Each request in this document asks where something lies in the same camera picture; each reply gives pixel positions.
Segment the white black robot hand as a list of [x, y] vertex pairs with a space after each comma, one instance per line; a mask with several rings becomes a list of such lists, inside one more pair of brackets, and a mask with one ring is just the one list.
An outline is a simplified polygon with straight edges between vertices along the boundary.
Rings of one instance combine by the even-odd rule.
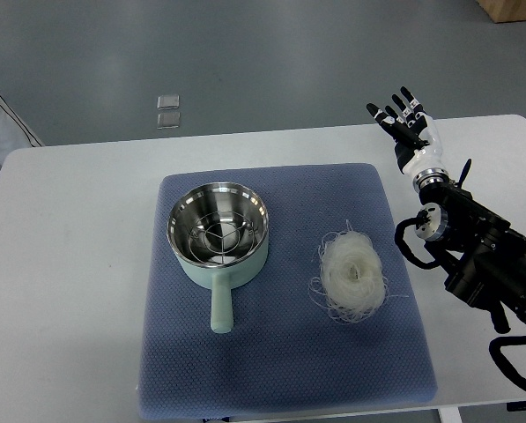
[[393, 94], [396, 109], [367, 103], [368, 113], [395, 142], [396, 163], [400, 172], [414, 178], [427, 169], [443, 169], [442, 143], [434, 119], [405, 86]]

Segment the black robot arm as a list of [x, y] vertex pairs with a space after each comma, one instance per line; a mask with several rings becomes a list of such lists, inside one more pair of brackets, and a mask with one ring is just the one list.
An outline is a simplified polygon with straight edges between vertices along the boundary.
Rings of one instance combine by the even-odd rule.
[[490, 356], [526, 392], [526, 378], [502, 351], [526, 346], [526, 237], [463, 189], [469, 170], [466, 164], [456, 181], [437, 167], [416, 174], [422, 207], [396, 226], [395, 244], [420, 269], [441, 267], [448, 292], [490, 314], [499, 334], [489, 344]]

